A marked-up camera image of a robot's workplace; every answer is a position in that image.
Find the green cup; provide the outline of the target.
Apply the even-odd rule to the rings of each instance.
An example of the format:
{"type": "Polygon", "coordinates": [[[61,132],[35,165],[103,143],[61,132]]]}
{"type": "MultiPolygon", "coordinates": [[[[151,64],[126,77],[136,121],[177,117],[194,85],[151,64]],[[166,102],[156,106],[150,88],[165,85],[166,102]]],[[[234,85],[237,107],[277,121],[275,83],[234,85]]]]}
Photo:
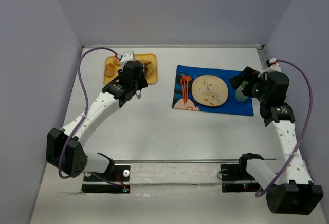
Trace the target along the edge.
{"type": "Polygon", "coordinates": [[[241,83],[241,85],[237,88],[236,92],[235,92],[235,99],[238,102],[245,102],[248,99],[248,96],[243,94],[243,90],[245,88],[245,86],[248,84],[247,81],[243,81],[241,83]]]}

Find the metal tongs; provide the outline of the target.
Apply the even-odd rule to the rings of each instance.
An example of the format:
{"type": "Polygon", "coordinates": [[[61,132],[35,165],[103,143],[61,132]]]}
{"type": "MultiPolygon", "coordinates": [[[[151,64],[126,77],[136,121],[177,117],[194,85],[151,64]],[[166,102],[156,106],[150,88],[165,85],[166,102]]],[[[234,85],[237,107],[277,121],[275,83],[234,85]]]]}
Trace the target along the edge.
{"type": "MultiPolygon", "coordinates": [[[[138,61],[138,63],[142,63],[142,62],[150,62],[150,61],[145,61],[145,60],[141,60],[141,61],[138,61]]],[[[136,97],[138,99],[141,98],[141,92],[142,92],[142,89],[148,87],[148,83],[147,83],[147,78],[146,76],[144,75],[144,71],[143,71],[143,67],[142,67],[142,74],[137,82],[137,91],[136,91],[136,97]]]]}

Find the dark brown bread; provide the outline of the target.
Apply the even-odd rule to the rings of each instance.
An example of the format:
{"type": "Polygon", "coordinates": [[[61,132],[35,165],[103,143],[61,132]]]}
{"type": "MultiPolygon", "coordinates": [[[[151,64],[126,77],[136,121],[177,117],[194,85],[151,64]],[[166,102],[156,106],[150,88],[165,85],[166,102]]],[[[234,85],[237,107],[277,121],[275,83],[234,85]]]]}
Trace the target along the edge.
{"type": "Polygon", "coordinates": [[[147,65],[144,62],[142,62],[141,64],[143,66],[143,71],[147,71],[147,65]]]}

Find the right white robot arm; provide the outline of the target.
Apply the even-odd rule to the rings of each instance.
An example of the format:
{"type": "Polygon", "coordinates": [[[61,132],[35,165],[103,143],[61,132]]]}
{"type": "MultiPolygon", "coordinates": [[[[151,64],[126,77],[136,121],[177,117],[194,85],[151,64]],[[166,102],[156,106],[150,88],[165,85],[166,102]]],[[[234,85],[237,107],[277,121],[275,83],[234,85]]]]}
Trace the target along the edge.
{"type": "Polygon", "coordinates": [[[313,183],[299,151],[295,116],[285,101],[288,76],[274,66],[264,72],[246,67],[230,84],[237,93],[259,101],[260,115],[281,167],[275,173],[261,155],[246,153],[239,158],[239,173],[258,182],[256,196],[266,196],[272,213],[309,215],[324,193],[322,186],[313,183]]]}

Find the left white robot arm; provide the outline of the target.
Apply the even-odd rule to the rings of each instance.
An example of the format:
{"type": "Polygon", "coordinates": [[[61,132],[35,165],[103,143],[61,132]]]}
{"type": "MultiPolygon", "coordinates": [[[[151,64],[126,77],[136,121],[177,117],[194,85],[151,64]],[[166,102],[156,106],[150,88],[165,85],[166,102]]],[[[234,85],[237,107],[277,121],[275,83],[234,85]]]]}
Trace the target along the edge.
{"type": "Polygon", "coordinates": [[[114,160],[100,152],[87,154],[84,146],[111,114],[133,96],[141,96],[140,91],[148,86],[144,72],[140,61],[128,61],[81,115],[62,129],[53,128],[47,135],[46,161],[71,178],[82,173],[110,176],[114,160]]]}

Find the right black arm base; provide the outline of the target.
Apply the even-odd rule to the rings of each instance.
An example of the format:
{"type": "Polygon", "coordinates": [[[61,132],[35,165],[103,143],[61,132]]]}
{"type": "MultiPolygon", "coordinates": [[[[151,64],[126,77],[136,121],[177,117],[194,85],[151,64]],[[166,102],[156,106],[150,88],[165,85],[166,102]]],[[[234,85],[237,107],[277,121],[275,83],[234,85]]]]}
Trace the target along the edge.
{"type": "Polygon", "coordinates": [[[252,176],[240,171],[238,164],[221,164],[217,177],[222,182],[223,193],[256,192],[260,188],[252,176]]]}

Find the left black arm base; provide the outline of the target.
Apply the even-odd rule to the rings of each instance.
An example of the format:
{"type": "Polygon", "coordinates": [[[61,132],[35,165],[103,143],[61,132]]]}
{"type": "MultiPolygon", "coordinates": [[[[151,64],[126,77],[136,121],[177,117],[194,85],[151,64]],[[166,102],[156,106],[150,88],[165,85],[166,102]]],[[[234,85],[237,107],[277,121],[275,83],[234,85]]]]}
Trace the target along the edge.
{"type": "Polygon", "coordinates": [[[130,176],[130,164],[115,164],[108,172],[85,174],[81,191],[92,194],[129,194],[130,176]]]}

